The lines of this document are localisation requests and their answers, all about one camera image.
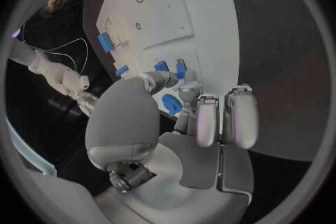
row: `blue plastic part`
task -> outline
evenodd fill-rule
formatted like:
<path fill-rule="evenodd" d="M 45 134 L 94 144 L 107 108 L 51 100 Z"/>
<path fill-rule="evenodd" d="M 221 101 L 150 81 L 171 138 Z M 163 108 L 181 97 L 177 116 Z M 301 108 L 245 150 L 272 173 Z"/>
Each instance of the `blue plastic part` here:
<path fill-rule="evenodd" d="M 121 68 L 119 68 L 117 71 L 115 71 L 116 76 L 121 77 L 123 73 L 128 71 L 128 66 L 124 65 Z"/>
<path fill-rule="evenodd" d="M 156 71 L 168 71 L 169 72 L 167 63 L 164 60 L 155 64 L 154 68 Z"/>
<path fill-rule="evenodd" d="M 171 94 L 165 94 L 162 97 L 164 107 L 169 111 L 170 116 L 174 116 L 176 113 L 181 112 L 182 104 L 179 99 Z"/>
<path fill-rule="evenodd" d="M 104 32 L 98 36 L 98 40 L 100 45 L 105 53 L 110 52 L 111 50 L 115 50 L 115 47 L 110 39 L 108 33 Z"/>
<path fill-rule="evenodd" d="M 178 78 L 180 80 L 182 80 L 185 76 L 185 66 L 182 62 L 178 63 L 176 65 L 176 69 L 177 69 L 177 74 L 178 74 Z"/>

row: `blue connector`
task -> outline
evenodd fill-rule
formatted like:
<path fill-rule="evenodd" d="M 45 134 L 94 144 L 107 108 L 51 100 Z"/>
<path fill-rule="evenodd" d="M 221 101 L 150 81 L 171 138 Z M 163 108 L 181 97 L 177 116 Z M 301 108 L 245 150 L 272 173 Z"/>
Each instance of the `blue connector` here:
<path fill-rule="evenodd" d="M 176 113 L 181 112 L 182 104 L 179 99 L 171 94 L 165 94 L 162 97 L 164 107 L 169 111 L 170 116 L 174 116 Z"/>
<path fill-rule="evenodd" d="M 119 68 L 117 71 L 115 71 L 115 75 L 118 77 L 121 77 L 123 73 L 128 71 L 128 66 L 124 65 L 121 68 Z"/>
<path fill-rule="evenodd" d="M 178 78 L 182 80 L 185 76 L 185 71 L 186 71 L 183 60 L 178 60 L 178 64 L 176 65 L 176 70 L 177 70 Z"/>
<path fill-rule="evenodd" d="M 115 47 L 110 39 L 108 33 L 104 32 L 98 36 L 98 40 L 100 45 L 105 53 L 110 52 L 111 50 L 115 50 Z"/>
<path fill-rule="evenodd" d="M 168 71 L 169 72 L 167 63 L 164 60 L 155 64 L 154 68 L 156 71 Z"/>

